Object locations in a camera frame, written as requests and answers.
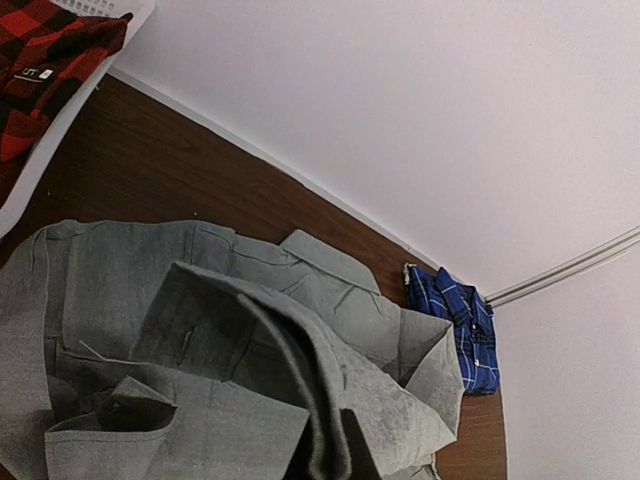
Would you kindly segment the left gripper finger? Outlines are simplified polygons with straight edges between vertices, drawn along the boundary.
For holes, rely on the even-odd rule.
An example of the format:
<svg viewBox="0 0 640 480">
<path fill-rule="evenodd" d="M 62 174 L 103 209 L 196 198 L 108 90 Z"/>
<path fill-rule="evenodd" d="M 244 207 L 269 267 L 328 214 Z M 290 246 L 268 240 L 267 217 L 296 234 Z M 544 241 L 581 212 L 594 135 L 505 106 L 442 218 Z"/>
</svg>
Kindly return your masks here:
<svg viewBox="0 0 640 480">
<path fill-rule="evenodd" d="M 341 411 L 341 421 L 349 449 L 350 480 L 381 480 L 374 459 L 355 413 L 349 409 Z"/>
</svg>

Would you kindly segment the red black plaid shirt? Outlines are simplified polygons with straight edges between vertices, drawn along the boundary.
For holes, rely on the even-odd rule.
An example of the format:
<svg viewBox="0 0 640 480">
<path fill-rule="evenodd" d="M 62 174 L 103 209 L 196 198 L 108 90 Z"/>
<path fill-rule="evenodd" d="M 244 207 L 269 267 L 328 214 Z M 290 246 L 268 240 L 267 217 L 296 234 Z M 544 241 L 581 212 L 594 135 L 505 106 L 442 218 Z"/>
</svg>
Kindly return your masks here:
<svg viewBox="0 0 640 480">
<path fill-rule="evenodd" d="M 79 16 L 51 1 L 1 3 L 1 160 L 24 156 L 93 72 L 123 48 L 131 12 Z"/>
</svg>

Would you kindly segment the blue plaid folded shirt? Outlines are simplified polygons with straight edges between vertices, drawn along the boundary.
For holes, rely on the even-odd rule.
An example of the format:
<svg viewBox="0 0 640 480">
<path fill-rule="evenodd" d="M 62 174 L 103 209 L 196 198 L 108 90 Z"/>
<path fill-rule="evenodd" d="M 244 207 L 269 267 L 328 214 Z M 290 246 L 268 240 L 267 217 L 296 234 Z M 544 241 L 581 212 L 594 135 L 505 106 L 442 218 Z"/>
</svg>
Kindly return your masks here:
<svg viewBox="0 0 640 480">
<path fill-rule="evenodd" d="M 453 324 L 465 392 L 493 395 L 500 387 L 494 311 L 475 287 L 443 268 L 431 275 L 415 264 L 403 268 L 409 308 Z"/>
</svg>

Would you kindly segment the right aluminium corner post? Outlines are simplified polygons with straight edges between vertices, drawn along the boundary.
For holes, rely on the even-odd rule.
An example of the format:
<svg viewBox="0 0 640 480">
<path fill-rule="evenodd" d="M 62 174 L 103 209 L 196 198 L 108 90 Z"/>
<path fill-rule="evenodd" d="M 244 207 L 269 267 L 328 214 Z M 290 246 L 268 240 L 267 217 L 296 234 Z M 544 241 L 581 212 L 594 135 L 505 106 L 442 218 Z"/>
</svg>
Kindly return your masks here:
<svg viewBox="0 0 640 480">
<path fill-rule="evenodd" d="M 577 257 L 516 285 L 485 297 L 492 307 L 499 307 L 554 286 L 568 278 L 626 255 L 639 245 L 639 227 L 635 227 Z"/>
</svg>

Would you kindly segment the grey long sleeve shirt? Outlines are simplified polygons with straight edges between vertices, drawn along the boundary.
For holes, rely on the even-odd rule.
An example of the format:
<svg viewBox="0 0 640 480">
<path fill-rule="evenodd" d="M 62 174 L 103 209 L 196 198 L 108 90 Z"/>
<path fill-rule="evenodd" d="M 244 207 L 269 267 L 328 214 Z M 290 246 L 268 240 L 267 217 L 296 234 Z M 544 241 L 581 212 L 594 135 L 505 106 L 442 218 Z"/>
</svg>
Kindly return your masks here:
<svg viewBox="0 0 640 480">
<path fill-rule="evenodd" d="M 1 270 L 1 461 L 18 479 L 432 479 L 458 434 L 450 323 L 303 231 L 63 221 Z"/>
</svg>

